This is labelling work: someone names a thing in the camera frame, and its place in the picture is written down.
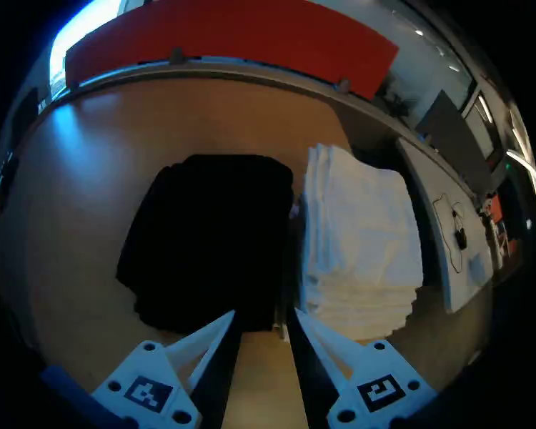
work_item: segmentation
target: window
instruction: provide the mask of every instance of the window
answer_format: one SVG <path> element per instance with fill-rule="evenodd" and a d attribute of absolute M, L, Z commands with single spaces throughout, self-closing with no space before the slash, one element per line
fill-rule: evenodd
<path fill-rule="evenodd" d="M 481 94 L 477 97 L 474 106 L 471 108 L 465 120 L 475 136 L 482 154 L 485 159 L 488 159 L 495 149 L 501 147 L 501 144 L 494 119 Z"/>
<path fill-rule="evenodd" d="M 49 59 L 49 85 L 52 99 L 66 87 L 65 60 L 69 48 L 86 34 L 115 18 L 121 0 L 93 0 L 58 33 Z"/>
<path fill-rule="evenodd" d="M 373 101 L 415 128 L 441 90 L 461 109 L 474 79 L 450 44 L 400 0 L 312 0 L 374 29 L 399 47 Z"/>

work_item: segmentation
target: screw hole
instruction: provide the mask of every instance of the screw hole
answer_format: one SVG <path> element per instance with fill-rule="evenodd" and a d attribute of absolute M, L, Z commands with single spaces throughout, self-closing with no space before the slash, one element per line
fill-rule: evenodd
<path fill-rule="evenodd" d="M 409 381 L 409 384 L 407 385 L 407 387 L 410 389 L 410 390 L 417 390 L 419 388 L 420 384 L 418 381 L 416 380 L 413 380 L 413 381 Z"/>
<path fill-rule="evenodd" d="M 115 380 L 110 381 L 109 383 L 107 383 L 107 387 L 112 392 L 119 392 L 121 390 L 121 385 Z"/>
<path fill-rule="evenodd" d="M 349 423 L 355 420 L 355 413 L 351 410 L 343 410 L 339 412 L 337 419 L 342 423 Z"/>
<path fill-rule="evenodd" d="M 133 417 L 123 417 L 126 428 L 139 429 L 139 423 Z"/>
<path fill-rule="evenodd" d="M 173 420 L 180 425 L 186 425 L 187 423 L 190 423 L 192 417 L 186 411 L 175 411 L 173 413 Z"/>

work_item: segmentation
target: stack of white towels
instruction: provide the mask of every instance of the stack of white towels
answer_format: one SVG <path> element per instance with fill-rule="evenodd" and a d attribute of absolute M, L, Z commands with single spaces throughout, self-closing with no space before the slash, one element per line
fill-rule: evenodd
<path fill-rule="evenodd" d="M 353 340 L 405 326 L 423 273 L 401 175 L 318 144 L 309 149 L 304 203 L 302 309 Z"/>

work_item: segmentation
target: ceiling light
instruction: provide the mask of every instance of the ceiling light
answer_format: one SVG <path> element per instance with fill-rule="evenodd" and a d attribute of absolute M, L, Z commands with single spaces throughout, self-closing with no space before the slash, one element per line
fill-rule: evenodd
<path fill-rule="evenodd" d="M 512 133 L 514 133 L 514 137 L 516 137 L 516 141 L 518 142 L 518 146 L 520 146 L 520 149 L 522 150 L 522 153 L 524 154 L 524 159 L 527 161 L 530 161 L 530 156 L 528 154 L 528 150 L 526 149 L 526 144 L 524 143 L 522 136 L 518 132 L 516 128 L 512 128 Z"/>
<path fill-rule="evenodd" d="M 492 123 L 492 116 L 490 115 L 490 110 L 488 109 L 487 102 L 480 95 L 478 96 L 478 101 L 480 102 L 480 104 L 482 104 L 482 108 L 485 110 L 485 113 L 487 114 L 488 122 Z"/>
<path fill-rule="evenodd" d="M 526 170 L 528 170 L 528 172 L 536 180 L 536 169 L 526 159 L 524 159 L 518 152 L 514 152 L 511 149 L 507 149 L 506 155 L 511 157 L 513 160 L 518 161 Z"/>

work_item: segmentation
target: cable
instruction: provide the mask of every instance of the cable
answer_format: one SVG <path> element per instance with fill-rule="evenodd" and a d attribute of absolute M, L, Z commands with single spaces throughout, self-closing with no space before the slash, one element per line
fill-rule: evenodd
<path fill-rule="evenodd" d="M 462 272 L 462 250 L 459 248 L 460 268 L 457 269 L 457 266 L 452 261 L 451 247 L 449 246 L 449 243 L 447 242 L 447 239 L 445 238 L 445 231 L 442 228 L 441 218 L 439 217 L 439 212 L 437 211 L 437 207 L 436 207 L 436 204 L 439 201 L 442 201 L 444 199 L 447 200 L 447 203 L 449 204 L 449 208 L 451 209 L 452 218 L 453 218 L 453 221 L 454 221 L 454 224 L 455 224 L 455 232 L 459 232 L 461 230 L 461 228 L 464 230 L 464 228 L 462 227 L 462 219 L 463 219 L 464 216 L 461 216 L 460 214 L 458 214 L 458 212 L 454 209 L 455 205 L 458 205 L 458 204 L 461 204 L 461 203 L 456 202 L 454 204 L 451 204 L 451 202 L 449 200 L 449 196 L 446 194 L 446 192 L 443 192 L 439 198 L 437 198 L 436 200 L 434 200 L 432 202 L 433 210 L 435 211 L 435 216 L 437 216 L 437 221 L 439 221 L 439 227 L 441 229 L 441 234 L 442 234 L 442 241 L 445 243 L 445 245 L 447 246 L 447 249 L 449 251 L 449 260 L 451 262 L 451 266 L 452 266 L 453 270 L 455 270 L 455 272 L 457 274 L 460 274 Z"/>

